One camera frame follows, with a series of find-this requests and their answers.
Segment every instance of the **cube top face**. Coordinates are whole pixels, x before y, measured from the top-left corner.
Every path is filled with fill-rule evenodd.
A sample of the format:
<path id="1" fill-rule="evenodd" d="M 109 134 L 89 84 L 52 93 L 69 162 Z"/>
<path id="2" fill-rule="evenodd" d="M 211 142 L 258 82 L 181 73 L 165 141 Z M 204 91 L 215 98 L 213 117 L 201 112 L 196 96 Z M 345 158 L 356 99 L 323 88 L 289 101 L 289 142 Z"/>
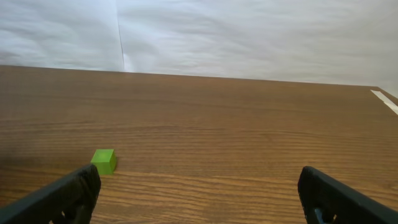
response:
<path id="1" fill-rule="evenodd" d="M 91 163 L 109 162 L 112 158 L 113 151 L 113 149 L 97 149 L 91 160 Z"/>

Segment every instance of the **white wall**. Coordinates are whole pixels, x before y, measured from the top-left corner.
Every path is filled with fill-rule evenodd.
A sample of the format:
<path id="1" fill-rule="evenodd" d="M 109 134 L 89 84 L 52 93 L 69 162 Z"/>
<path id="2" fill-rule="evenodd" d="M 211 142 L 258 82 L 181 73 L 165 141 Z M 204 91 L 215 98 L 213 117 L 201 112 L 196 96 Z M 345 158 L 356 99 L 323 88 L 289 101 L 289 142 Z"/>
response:
<path id="1" fill-rule="evenodd" d="M 1 64 L 374 85 L 398 96 L 398 1 L 3 0 L 0 10 L 10 2 Z M 14 30 L 22 4 L 36 12 L 26 21 L 53 26 Z"/>

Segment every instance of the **green cube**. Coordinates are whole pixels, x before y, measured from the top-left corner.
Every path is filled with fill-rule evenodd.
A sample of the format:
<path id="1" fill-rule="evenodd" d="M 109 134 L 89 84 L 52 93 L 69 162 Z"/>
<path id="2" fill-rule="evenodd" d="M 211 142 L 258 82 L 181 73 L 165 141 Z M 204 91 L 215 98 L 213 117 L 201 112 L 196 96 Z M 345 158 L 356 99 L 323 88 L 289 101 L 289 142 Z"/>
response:
<path id="1" fill-rule="evenodd" d="M 97 167 L 99 175 L 112 175 L 116 167 L 116 156 L 113 149 L 97 149 L 91 160 Z"/>

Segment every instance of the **wood grain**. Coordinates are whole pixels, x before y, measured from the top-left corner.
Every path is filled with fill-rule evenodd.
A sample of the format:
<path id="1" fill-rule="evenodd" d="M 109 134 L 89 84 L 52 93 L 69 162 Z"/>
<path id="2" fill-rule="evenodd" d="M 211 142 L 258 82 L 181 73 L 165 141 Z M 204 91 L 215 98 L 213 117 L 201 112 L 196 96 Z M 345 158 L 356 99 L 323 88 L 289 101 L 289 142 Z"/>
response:
<path id="1" fill-rule="evenodd" d="M 398 210 L 398 116 L 370 90 L 2 66 L 0 206 L 115 149 L 92 223 L 305 223 L 306 165 Z"/>

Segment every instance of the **white tape strip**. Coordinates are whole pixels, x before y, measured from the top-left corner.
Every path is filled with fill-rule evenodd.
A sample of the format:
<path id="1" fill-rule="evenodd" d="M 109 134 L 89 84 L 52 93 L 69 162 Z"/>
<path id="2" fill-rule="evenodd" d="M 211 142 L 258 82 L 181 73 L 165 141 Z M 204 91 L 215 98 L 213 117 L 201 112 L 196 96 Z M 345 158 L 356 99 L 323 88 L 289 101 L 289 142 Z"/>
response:
<path id="1" fill-rule="evenodd" d="M 389 98 L 387 98 L 386 96 L 384 96 L 384 94 L 382 94 L 380 91 L 374 91 L 371 90 L 372 93 L 374 93 L 380 100 L 382 100 L 384 102 L 384 104 L 386 104 L 388 107 L 390 107 L 390 109 L 393 110 L 393 112 L 395 112 L 398 115 L 398 106 L 393 103 Z"/>

